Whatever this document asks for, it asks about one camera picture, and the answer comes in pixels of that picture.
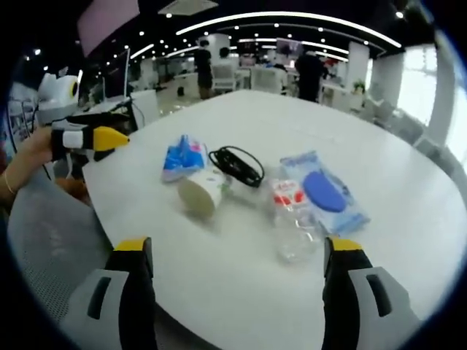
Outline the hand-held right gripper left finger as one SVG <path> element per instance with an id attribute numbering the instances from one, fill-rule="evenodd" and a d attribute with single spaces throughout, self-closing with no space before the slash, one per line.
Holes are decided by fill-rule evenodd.
<path id="1" fill-rule="evenodd" d="M 73 291 L 61 330 L 79 349 L 157 349 L 152 241 L 121 241 Z"/>

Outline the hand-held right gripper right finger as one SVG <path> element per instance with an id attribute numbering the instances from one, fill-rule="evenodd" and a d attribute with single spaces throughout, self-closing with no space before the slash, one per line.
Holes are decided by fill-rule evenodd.
<path id="1" fill-rule="evenodd" d="M 399 349 L 420 328 L 409 293 L 360 244 L 325 239 L 323 349 Z"/>

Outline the person's left hand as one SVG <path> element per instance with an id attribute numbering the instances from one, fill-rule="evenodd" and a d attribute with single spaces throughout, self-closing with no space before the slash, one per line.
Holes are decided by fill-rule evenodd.
<path id="1" fill-rule="evenodd" d="M 49 163 L 53 158 L 52 128 L 37 128 L 22 142 L 18 155 L 32 168 L 38 168 Z"/>

